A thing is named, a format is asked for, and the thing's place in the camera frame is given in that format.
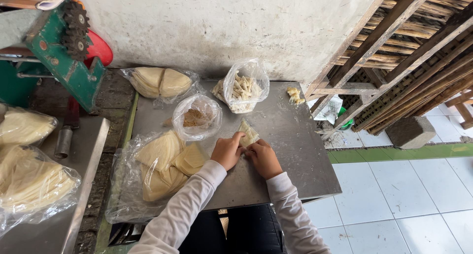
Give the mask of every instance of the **metal gear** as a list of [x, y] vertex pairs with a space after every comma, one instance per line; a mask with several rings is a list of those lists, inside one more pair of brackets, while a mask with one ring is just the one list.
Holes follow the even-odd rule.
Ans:
[[87, 39], [80, 35], [77, 30], [66, 31], [65, 36], [62, 37], [64, 41], [64, 46], [67, 47], [67, 53], [71, 56], [72, 59], [84, 62], [87, 59]]
[[64, 20], [67, 22], [69, 29], [78, 30], [79, 34], [86, 36], [90, 27], [86, 16], [87, 11], [82, 9], [82, 5], [77, 2], [69, 2], [64, 6]]

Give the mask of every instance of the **metal bolt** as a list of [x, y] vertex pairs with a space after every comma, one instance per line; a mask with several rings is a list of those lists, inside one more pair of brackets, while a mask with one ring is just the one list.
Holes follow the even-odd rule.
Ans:
[[44, 40], [40, 40], [40, 41], [39, 41], [39, 47], [40, 47], [41, 50], [43, 50], [43, 51], [46, 51], [46, 49], [48, 49], [48, 46], [46, 45], [46, 43], [44, 42]]
[[84, 50], [84, 44], [82, 43], [82, 41], [80, 41], [80, 42], [77, 43], [77, 47], [78, 47], [79, 50], [81, 50], [81, 51]]
[[79, 22], [81, 24], [84, 24], [85, 23], [85, 19], [84, 19], [84, 16], [83, 15], [79, 15]]

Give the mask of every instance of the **bag of spice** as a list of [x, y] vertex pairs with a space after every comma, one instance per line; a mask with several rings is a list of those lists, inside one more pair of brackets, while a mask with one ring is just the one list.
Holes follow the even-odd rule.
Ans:
[[195, 94], [180, 102], [172, 124], [182, 140], [204, 140], [217, 133], [222, 125], [220, 105], [203, 94]]

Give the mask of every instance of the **metal table surface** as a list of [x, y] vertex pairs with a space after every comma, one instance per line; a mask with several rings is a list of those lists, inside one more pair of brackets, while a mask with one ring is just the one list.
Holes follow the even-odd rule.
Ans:
[[[202, 86], [209, 91], [216, 83], [202, 81]], [[297, 187], [300, 199], [339, 194], [341, 188], [337, 176], [322, 139], [315, 132], [316, 124], [311, 118], [309, 107], [305, 103], [298, 107], [290, 103], [286, 93], [288, 86], [300, 89], [298, 82], [271, 81], [268, 97], [246, 114], [232, 113], [225, 103], [208, 92], [207, 96], [217, 101], [222, 108], [222, 127], [215, 136], [200, 143], [210, 155], [217, 139], [232, 137], [244, 117], [260, 138], [269, 142], [274, 149], [282, 169]], [[172, 116], [176, 106], [177, 103], [174, 103], [162, 110], [153, 109], [153, 100], [140, 96], [132, 136], [170, 129], [161, 123]], [[204, 209], [226, 209], [269, 202], [265, 180], [242, 155]]]
[[40, 149], [54, 161], [75, 169], [82, 177], [78, 203], [39, 224], [19, 224], [12, 228], [0, 238], [0, 253], [72, 253], [109, 126], [110, 121], [105, 118], [80, 118], [80, 128], [72, 135], [69, 157], [63, 160], [54, 158], [62, 122], [46, 138]]

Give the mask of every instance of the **white wall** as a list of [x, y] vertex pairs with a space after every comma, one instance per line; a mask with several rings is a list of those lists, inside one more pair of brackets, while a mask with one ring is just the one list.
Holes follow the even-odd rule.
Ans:
[[111, 67], [178, 67], [220, 78], [264, 58], [273, 80], [314, 80], [374, 0], [82, 0]]

